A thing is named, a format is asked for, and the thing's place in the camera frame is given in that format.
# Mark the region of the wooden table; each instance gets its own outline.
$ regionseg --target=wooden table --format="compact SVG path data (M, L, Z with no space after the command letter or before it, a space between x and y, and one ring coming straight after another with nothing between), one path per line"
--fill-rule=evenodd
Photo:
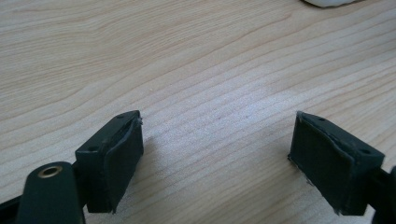
M369 223L287 161L295 112L396 164L396 1L0 2L0 201L116 114L145 155L118 213L88 223Z

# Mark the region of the screw hole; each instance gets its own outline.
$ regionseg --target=screw hole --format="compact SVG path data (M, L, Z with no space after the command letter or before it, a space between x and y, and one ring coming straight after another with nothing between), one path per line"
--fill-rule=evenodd
M99 147L88 147L89 151L97 151Z
M59 174L62 171L62 166L50 166L38 173L40 178L49 178Z
M362 153L364 153L364 154L371 154L371 151L370 150L367 150L367 149L364 149L364 148L361 148L361 149L359 149Z

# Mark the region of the table surface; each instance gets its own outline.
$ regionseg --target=table surface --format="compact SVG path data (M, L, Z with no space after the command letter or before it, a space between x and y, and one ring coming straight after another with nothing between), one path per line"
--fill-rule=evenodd
M396 164L396 1L0 2L0 201L115 115L145 155L88 223L370 223L337 216L287 160L295 113Z

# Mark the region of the light wood surface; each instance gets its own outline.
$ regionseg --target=light wood surface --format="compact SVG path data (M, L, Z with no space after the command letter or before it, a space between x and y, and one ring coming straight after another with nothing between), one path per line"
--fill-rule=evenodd
M396 1L0 2L0 201L116 114L145 155L118 213L88 223L370 223L287 160L295 112L396 164Z

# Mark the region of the black plastic part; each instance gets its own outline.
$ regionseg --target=black plastic part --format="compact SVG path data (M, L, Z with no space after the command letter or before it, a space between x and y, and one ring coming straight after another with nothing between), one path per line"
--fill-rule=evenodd
M385 155L326 119L297 113L289 158L334 211L362 216L370 174Z
M0 204L0 223L10 224L15 223L18 214L18 207L20 206L21 196L13 198L5 203Z
M120 114L76 151L90 213L116 212L143 155L141 120L139 111Z
M49 163L28 175L17 223L85 223L70 163Z
M367 198L375 209L373 223L396 223L396 167L390 174L383 170L371 174Z

